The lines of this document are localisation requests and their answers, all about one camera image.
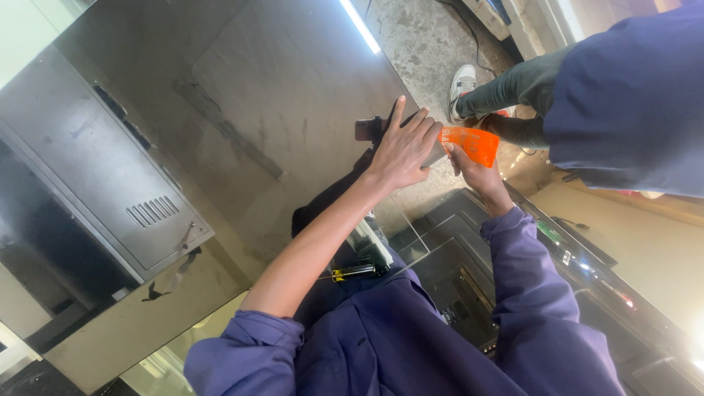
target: person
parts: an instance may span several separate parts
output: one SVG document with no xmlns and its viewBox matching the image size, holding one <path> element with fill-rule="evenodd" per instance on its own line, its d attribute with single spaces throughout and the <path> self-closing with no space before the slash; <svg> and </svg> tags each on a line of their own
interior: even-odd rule
<svg viewBox="0 0 704 396">
<path fill-rule="evenodd" d="M 608 31 L 517 64 L 476 87 L 452 80 L 448 117 L 573 169 L 593 188 L 704 197 L 704 1 L 627 18 Z M 492 112 L 524 104 L 537 116 Z"/>
<path fill-rule="evenodd" d="M 222 335 L 191 348 L 184 374 L 195 393 L 623 395 L 605 336 L 579 323 L 573 292 L 536 239 L 534 219 L 513 204 L 496 164 L 473 163 L 452 145 L 453 166 L 493 216 L 482 235 L 491 241 L 494 260 L 496 361 L 442 321 L 411 269 L 367 284 L 308 327 L 293 319 L 315 283 L 357 282 L 316 280 L 375 204 L 428 177 L 420 164 L 442 124 L 423 108 L 401 127 L 404 99 L 398 99 L 370 165 L 354 171 L 356 180 L 341 180 L 318 197 L 328 200 L 349 184 L 329 207 L 309 216 L 314 218 L 266 268 Z M 309 209 L 296 211 L 294 222 Z"/>
</svg>

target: ventilation slot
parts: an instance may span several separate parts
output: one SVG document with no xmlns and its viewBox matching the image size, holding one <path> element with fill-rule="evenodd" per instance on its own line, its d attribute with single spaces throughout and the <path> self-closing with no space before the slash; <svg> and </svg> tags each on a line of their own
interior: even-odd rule
<svg viewBox="0 0 704 396">
<path fill-rule="evenodd" d="M 487 337 L 492 336 L 493 329 L 489 321 L 487 321 L 484 315 L 482 315 L 482 309 L 484 306 L 482 305 L 482 302 L 479 301 L 479 298 L 474 293 L 470 294 L 470 292 L 467 291 L 467 288 L 462 284 L 462 281 L 458 278 L 454 278 L 452 280 L 452 286 L 460 296 L 462 303 L 467 309 L 469 309 L 472 318 L 475 322 L 477 322 L 482 334 Z"/>
<path fill-rule="evenodd" d="M 156 224 L 180 212 L 176 205 L 166 196 L 132 206 L 125 211 L 127 215 L 142 228 Z"/>
</svg>

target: rolled-up sleeve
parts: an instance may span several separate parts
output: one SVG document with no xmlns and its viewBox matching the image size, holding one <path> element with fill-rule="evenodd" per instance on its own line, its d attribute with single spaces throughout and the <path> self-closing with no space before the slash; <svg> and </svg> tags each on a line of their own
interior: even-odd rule
<svg viewBox="0 0 704 396">
<path fill-rule="evenodd" d="M 294 395 L 303 330 L 292 319 L 238 311 L 220 337 L 191 347 L 184 375 L 198 396 Z"/>
<path fill-rule="evenodd" d="M 528 395 L 623 395 L 606 337 L 579 324 L 572 288 L 519 208 L 482 226 L 496 283 L 496 364 Z"/>
</svg>

